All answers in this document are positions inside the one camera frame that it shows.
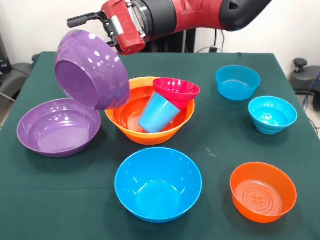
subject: small blue bowl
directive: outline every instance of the small blue bowl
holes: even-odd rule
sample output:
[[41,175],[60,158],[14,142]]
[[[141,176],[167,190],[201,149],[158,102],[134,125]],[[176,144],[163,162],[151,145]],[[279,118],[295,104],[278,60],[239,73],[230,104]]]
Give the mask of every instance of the small blue bowl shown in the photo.
[[257,97],[248,108],[256,128],[268,135],[280,133],[298,118],[296,109],[289,102],[275,96]]
[[180,110],[175,105],[155,92],[143,110],[138,124],[147,133],[159,133],[179,113]]
[[220,68],[215,78],[218,92],[232,101],[251,98],[261,83],[261,78],[256,71],[238,65]]
[[181,217],[197,202],[202,177],[188,156],[152,147],[132,154],[121,164],[114,187],[122,205],[133,215],[161,224]]

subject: blue bowl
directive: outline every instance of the blue bowl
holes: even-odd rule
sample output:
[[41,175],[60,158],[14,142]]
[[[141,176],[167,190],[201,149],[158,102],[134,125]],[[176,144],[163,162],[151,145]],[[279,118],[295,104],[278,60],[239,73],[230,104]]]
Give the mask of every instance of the blue bowl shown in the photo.
[[261,78],[256,71],[238,65],[220,68],[215,78],[218,92],[232,101],[251,98],[261,83]]
[[249,103],[249,113],[256,128],[264,134],[277,134],[298,118],[296,109],[275,96],[260,96]]
[[185,214],[198,200],[202,177],[183,153],[165,147],[129,156],[115,175],[115,192],[123,206],[149,223],[167,223]]

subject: plastic bowl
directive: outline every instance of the plastic bowl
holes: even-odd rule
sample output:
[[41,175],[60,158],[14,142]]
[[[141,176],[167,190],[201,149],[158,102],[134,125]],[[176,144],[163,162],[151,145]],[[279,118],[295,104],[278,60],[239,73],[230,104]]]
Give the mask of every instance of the plastic bowl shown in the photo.
[[264,134],[277,134],[298,118],[296,109],[275,96],[260,96],[249,103],[249,113],[256,128]]
[[280,169],[267,163],[249,162],[234,170],[230,179],[237,210],[257,223],[272,223],[295,206],[297,190]]
[[100,126],[98,111],[64,98],[30,110],[20,120],[17,136],[26,148],[38,154],[62,158],[83,150]]
[[130,98],[118,108],[105,111],[109,120],[130,140],[142,145],[158,145],[171,139],[186,124],[195,112],[195,101],[182,110],[161,132],[147,133],[138,124],[139,118],[155,92],[153,81],[156,77],[131,79]]
[[153,86],[156,93],[180,110],[200,93],[200,88],[194,83],[176,78],[159,77],[153,81]]
[[114,187],[122,205],[141,220],[167,223],[197,202],[202,177],[185,154],[152,147],[128,157],[115,175]]
[[128,72],[119,56],[87,31],[64,36],[55,57],[55,75],[69,98],[93,109],[117,108],[129,98]]
[[232,101],[244,101],[251,98],[261,83],[257,72],[238,65],[220,68],[215,78],[218,92]]

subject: large orange bowl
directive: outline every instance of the large orange bowl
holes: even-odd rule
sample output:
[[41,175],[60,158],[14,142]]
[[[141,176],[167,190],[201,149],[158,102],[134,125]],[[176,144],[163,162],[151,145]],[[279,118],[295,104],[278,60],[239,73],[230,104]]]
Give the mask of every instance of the large orange bowl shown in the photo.
[[130,97],[127,103],[115,109],[105,110],[106,116],[130,140],[142,145],[162,144],[171,139],[186,124],[195,112],[195,101],[182,110],[161,132],[147,133],[139,125],[138,120],[149,99],[155,92],[153,81],[157,77],[138,77],[131,79]]
[[296,204],[297,190],[279,168],[263,162],[248,162],[231,175],[232,199],[238,211],[257,223],[272,223]]

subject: purple bowl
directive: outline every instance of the purple bowl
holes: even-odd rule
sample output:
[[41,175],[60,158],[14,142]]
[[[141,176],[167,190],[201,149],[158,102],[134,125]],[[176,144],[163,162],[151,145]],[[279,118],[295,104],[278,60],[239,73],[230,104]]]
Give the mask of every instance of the purple bowl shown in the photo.
[[87,31],[64,36],[55,56],[55,75],[69,98],[96,110],[120,107],[129,98],[129,76],[119,56]]
[[98,111],[69,98],[42,103],[20,120],[17,136],[28,149],[52,158],[63,158],[83,150],[98,133]]

